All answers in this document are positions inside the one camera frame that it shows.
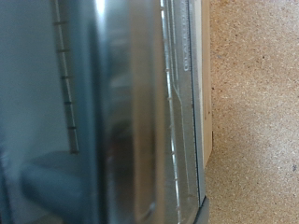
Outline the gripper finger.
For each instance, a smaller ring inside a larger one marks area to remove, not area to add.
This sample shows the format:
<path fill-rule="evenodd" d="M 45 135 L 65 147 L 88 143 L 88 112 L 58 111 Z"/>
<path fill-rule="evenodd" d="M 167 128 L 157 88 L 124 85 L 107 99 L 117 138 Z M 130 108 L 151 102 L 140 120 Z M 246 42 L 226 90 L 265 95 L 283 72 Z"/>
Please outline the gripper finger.
<path fill-rule="evenodd" d="M 21 168 L 21 191 L 67 224 L 93 224 L 89 165 L 81 154 L 54 151 Z"/>

